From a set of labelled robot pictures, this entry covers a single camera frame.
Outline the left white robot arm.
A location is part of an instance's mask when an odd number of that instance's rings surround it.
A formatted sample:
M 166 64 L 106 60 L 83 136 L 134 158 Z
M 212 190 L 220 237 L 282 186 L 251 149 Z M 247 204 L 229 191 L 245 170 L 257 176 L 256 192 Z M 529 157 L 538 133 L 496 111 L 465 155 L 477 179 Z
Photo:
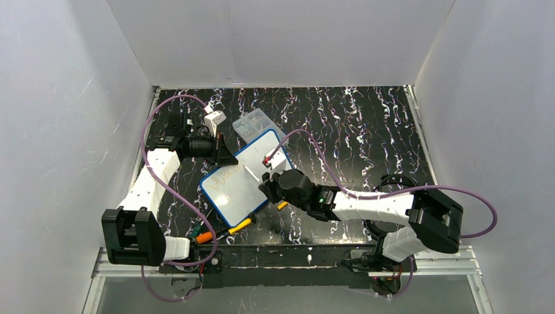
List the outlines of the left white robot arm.
M 238 160 L 226 148 L 217 126 L 225 120 L 222 111 L 204 117 L 206 135 L 186 114 L 171 114 L 167 128 L 153 137 L 147 161 L 127 196 L 116 209 L 106 209 L 101 218 L 107 256 L 112 264 L 159 266 L 186 260 L 190 239 L 166 236 L 157 214 L 166 185 L 187 158 L 204 158 L 215 166 L 236 166 Z

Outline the white marker pen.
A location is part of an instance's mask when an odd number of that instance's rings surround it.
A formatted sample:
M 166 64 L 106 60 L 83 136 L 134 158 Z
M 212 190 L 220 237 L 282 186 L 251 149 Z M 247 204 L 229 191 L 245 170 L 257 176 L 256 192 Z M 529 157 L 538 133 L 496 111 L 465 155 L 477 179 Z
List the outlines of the white marker pen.
M 256 180 L 259 184 L 262 183 L 261 179 L 246 165 L 243 165 L 244 169 L 248 172 L 248 174 L 250 174 L 250 176 L 252 176 L 254 178 L 254 180 Z

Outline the yellow marker cap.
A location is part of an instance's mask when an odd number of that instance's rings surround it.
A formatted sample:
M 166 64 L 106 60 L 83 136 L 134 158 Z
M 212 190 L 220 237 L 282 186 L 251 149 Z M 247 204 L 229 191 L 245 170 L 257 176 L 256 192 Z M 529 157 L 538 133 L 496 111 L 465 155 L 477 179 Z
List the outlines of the yellow marker cap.
M 281 211 L 282 209 L 284 209 L 286 206 L 288 206 L 288 204 L 289 204 L 289 203 L 286 202 L 286 201 L 281 202 L 281 203 L 277 206 L 278 211 Z

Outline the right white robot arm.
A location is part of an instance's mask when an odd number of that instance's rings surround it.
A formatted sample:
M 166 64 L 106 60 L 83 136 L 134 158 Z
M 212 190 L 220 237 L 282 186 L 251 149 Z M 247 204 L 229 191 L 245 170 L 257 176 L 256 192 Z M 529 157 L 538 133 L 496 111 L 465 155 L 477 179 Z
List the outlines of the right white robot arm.
M 459 250 L 463 208 L 436 189 L 417 186 L 386 193 L 344 192 L 314 184 L 297 169 L 264 173 L 259 190 L 272 203 L 286 201 L 323 221 L 378 220 L 400 229 L 379 238 L 376 255 L 402 262 L 421 251 L 454 254 Z

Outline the blue-framed whiteboard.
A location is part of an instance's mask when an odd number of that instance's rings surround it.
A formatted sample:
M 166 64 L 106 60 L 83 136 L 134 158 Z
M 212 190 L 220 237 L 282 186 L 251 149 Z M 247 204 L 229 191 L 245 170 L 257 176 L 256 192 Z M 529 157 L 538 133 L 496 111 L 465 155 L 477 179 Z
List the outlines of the blue-framed whiteboard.
M 235 154 L 238 165 L 219 167 L 200 181 L 202 192 L 227 226 L 237 226 L 268 202 L 259 190 L 259 183 L 243 165 L 261 178 L 263 173 L 268 172 L 262 161 L 278 144 L 275 131 L 267 130 Z

